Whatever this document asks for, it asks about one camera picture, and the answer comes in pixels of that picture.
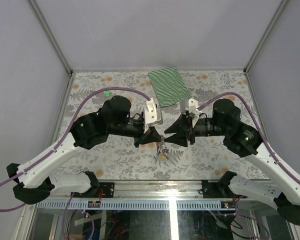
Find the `large metal keyring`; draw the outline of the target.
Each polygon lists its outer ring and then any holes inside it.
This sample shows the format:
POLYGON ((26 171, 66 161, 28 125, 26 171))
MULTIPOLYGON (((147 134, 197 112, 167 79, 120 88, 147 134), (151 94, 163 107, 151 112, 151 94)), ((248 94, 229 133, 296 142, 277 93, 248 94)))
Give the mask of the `large metal keyring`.
POLYGON ((165 138, 162 136, 160 142, 156 143, 156 152, 162 160, 162 155, 165 155, 165 160, 169 159, 169 149, 166 146, 165 138))

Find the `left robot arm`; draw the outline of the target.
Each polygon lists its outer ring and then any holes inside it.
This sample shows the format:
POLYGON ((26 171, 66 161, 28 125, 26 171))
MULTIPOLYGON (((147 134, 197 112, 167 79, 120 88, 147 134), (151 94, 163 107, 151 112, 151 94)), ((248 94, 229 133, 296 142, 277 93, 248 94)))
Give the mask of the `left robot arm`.
POLYGON ((29 162, 8 165, 8 176, 16 182, 15 198, 33 205, 51 196, 100 197, 101 186, 94 172, 57 175, 54 171, 77 155, 105 143, 109 135, 133 138, 135 147, 159 143, 162 138, 155 126, 163 122, 160 108, 151 99, 143 112, 131 116, 131 106, 128 98, 116 95, 98 111, 79 117, 64 137, 29 162))

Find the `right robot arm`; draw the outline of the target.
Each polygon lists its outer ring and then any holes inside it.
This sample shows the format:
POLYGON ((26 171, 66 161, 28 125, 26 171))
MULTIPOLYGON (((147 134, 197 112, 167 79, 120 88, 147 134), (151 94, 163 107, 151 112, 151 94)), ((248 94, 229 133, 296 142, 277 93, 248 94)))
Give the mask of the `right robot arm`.
POLYGON ((193 145, 196 137, 223 136, 223 145, 259 168, 271 184, 263 184, 227 171, 217 182, 223 197, 245 196, 275 209, 286 221, 300 226, 300 174, 279 157, 254 127, 241 121, 241 110, 229 99, 213 103, 212 117, 202 117, 198 102, 185 100, 179 118, 164 132, 164 141, 182 147, 193 145))

